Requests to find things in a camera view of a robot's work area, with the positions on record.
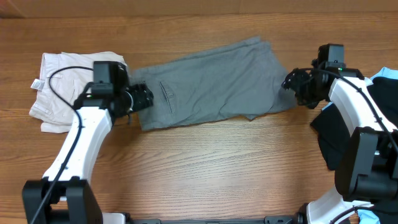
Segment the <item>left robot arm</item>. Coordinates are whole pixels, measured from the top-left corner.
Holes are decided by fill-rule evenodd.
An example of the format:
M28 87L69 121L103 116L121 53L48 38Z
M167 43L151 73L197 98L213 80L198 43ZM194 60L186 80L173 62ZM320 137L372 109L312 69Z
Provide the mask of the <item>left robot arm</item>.
M132 85L125 64L95 61L93 81L68 107L74 112L65 142L40 180L28 180L22 200L28 223L131 222L128 213L101 211L90 187L100 147L116 119L153 105L145 83Z

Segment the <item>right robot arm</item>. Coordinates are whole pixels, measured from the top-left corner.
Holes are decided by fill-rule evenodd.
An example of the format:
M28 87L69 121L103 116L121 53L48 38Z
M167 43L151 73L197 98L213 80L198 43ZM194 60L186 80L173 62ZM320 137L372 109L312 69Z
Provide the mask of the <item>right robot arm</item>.
M371 98L362 73L347 68L343 45L319 46L312 66L293 69L282 88L310 109L333 103L350 134L334 187L303 205L292 223L341 223L360 210L374 211L377 202L397 200L397 127Z

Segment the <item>black shirt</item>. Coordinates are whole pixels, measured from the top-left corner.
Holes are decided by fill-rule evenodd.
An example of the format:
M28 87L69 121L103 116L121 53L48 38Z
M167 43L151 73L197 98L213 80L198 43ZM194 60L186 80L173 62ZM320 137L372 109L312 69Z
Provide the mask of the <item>black shirt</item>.
M338 223L371 208L381 223L397 223L397 81L336 79L331 105L311 123L333 188L306 207L308 223Z

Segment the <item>light blue shirt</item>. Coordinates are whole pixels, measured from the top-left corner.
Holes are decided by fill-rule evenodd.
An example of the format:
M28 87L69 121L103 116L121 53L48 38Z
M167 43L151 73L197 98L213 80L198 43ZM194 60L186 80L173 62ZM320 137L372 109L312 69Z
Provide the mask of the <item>light blue shirt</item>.
M397 70L384 67L371 77L368 92L384 116L397 125ZM327 104L312 121L311 126L318 132L318 145L329 170L335 170L346 150L350 134L340 112L333 103ZM361 223L397 224L396 215L381 211L396 212L397 202L378 203L375 211L360 210Z

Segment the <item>folded beige shorts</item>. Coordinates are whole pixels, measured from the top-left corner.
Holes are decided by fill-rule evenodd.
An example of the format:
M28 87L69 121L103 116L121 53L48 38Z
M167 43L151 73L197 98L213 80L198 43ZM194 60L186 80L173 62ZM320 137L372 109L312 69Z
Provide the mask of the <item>folded beige shorts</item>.
M29 111L31 117L42 120L42 132L69 132L75 113L58 97L72 105L85 85L93 81L91 69L95 61L125 62L114 52L42 54L39 78L31 85L37 90L37 97Z

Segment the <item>grey shorts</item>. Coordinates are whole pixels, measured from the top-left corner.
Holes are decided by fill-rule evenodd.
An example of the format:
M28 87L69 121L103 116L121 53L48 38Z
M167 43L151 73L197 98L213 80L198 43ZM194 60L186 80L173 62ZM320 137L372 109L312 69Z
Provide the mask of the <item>grey shorts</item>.
M137 69L132 78L153 93L153 106L138 112L142 130L186 126L235 116L254 119L296 105L281 87L286 69L271 44L253 37Z

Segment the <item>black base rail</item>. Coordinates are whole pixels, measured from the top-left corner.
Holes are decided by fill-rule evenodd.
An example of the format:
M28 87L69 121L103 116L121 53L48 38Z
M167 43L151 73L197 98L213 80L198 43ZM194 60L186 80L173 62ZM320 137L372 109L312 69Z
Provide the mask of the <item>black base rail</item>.
M129 213L103 213L105 224L304 224L302 214L294 216L266 216L264 218L241 219L206 219L206 220L160 220L160 219L132 219Z

